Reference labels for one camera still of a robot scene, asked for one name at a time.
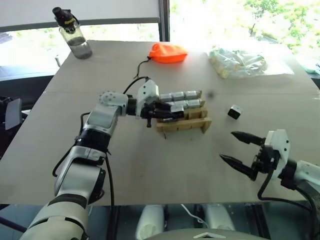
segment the orange bag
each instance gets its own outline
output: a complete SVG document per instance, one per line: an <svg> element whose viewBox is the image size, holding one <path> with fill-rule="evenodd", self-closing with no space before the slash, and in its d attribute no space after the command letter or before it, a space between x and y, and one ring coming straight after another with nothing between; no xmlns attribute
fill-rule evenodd
<svg viewBox="0 0 320 240"><path fill-rule="evenodd" d="M149 57L162 64L174 64L185 60L188 51L181 46L158 42L152 46Z"/></svg>

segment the tabletop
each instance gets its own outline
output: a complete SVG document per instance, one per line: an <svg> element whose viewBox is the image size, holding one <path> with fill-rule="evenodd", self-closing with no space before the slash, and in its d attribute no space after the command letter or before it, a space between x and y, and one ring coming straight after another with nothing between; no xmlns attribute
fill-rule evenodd
<svg viewBox="0 0 320 240"><path fill-rule="evenodd" d="M51 172L73 144L80 114L93 109L98 93L122 92L153 43L89 44L92 57L68 57L0 161L0 203L45 204L54 197ZM288 50L270 48L283 52L279 56L294 75L222 80L203 52L190 52L180 64L141 66L140 76L153 79L160 93L202 90L212 124L205 134L190 129L167 133L165 139L155 124L146 128L145 120L120 117L109 145L116 205L257 202L266 176L260 174L253 182L219 157L231 155L250 165L259 150L237 141L231 131L265 137L270 130L286 129L290 157L320 164L318 89ZM136 83L129 93L135 95L139 86ZM237 120L227 115L233 104L243 108ZM104 189L106 194L95 204L110 204L108 178ZM269 184L265 195L302 199L278 180Z"/></svg>

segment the water bottle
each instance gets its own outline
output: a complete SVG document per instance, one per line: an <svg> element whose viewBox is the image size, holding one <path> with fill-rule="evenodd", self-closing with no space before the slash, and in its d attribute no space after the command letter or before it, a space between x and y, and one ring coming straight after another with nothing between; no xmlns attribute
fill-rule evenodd
<svg viewBox="0 0 320 240"><path fill-rule="evenodd" d="M55 7L52 12L59 25L59 32L74 56L78 59L89 58L92 55L91 48L80 30L79 21L71 13L71 10Z"/></svg>

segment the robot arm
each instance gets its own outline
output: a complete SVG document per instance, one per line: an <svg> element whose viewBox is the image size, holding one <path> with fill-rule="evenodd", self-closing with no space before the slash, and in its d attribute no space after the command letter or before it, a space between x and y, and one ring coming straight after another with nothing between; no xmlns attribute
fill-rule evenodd
<svg viewBox="0 0 320 240"><path fill-rule="evenodd" d="M107 157L109 141L118 116L178 119L183 109L158 101L158 86L148 80L140 87L137 98L107 91L99 96L74 145L67 152L57 176L55 198L34 218L21 240L86 240L88 238L88 205L103 194L106 171L101 168Z"/></svg>
<svg viewBox="0 0 320 240"><path fill-rule="evenodd" d="M260 200L290 202L311 212L312 226L310 238L320 240L320 167L306 161L289 159L290 142L284 129L269 131L266 138L250 133L235 131L231 133L239 141L260 146L251 167L244 165L240 160L220 154L220 157L232 168L247 175L255 181L258 173L268 174L258 192ZM281 185L291 190L297 190L309 202L310 208L281 198L262 197L262 193L269 181L281 179Z"/></svg>

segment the clear plastic bag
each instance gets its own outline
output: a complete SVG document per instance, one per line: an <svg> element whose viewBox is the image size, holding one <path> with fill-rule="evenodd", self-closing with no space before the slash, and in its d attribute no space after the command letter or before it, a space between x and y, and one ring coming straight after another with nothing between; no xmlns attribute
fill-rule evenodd
<svg viewBox="0 0 320 240"><path fill-rule="evenodd" d="M223 79L294 74L290 67L277 56L241 47L214 46L208 55L210 62Z"/></svg>

